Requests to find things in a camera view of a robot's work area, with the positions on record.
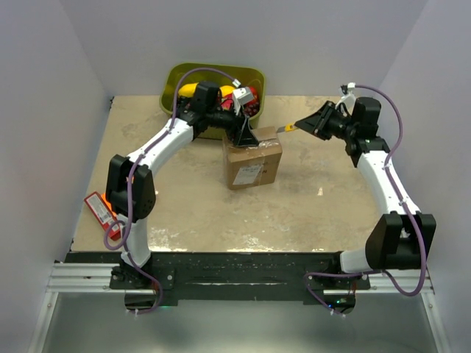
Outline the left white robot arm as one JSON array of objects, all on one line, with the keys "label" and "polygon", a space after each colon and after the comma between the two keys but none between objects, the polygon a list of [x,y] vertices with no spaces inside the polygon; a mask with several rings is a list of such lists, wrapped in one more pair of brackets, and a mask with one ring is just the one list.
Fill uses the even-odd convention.
[{"label": "left white robot arm", "polygon": [[234,88],[224,96],[215,82],[196,83],[176,94],[172,116],[154,137],[126,157],[117,154],[110,160],[105,197],[123,231],[121,258],[131,265],[126,278],[135,288],[152,281],[152,270],[145,266],[151,257],[146,223],[157,199],[158,171],[208,128],[223,129],[237,147],[257,146],[244,112],[254,98],[249,87]]}]

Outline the yellow black utility knife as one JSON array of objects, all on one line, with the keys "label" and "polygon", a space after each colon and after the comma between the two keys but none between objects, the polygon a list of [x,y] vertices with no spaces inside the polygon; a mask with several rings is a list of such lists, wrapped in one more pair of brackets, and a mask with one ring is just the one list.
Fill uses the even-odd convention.
[{"label": "yellow black utility knife", "polygon": [[292,132],[296,129],[297,129],[297,127],[294,124],[287,124],[285,126],[281,126],[280,128],[278,128],[277,133]]}]

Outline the brown cardboard express box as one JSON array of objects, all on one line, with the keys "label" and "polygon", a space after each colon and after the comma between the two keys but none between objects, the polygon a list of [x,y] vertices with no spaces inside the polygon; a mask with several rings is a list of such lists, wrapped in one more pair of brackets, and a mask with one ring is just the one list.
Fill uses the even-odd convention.
[{"label": "brown cardboard express box", "polygon": [[224,178],[229,190],[272,184],[283,153],[277,130],[266,126],[253,130],[259,145],[236,147],[222,140]]}]

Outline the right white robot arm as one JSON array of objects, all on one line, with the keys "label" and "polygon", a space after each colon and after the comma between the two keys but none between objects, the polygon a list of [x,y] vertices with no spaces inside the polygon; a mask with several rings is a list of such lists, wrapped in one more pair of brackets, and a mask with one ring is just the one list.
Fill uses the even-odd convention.
[{"label": "right white robot arm", "polygon": [[329,283],[346,288],[354,273],[389,269],[424,269],[436,231],[436,220],[423,213],[408,196],[394,169],[391,149],[378,135],[381,104],[370,97],[355,100],[346,115],[340,105],[326,101],[295,127],[321,140],[338,138],[367,181],[380,219],[363,248],[343,251],[340,263],[328,270]]}]

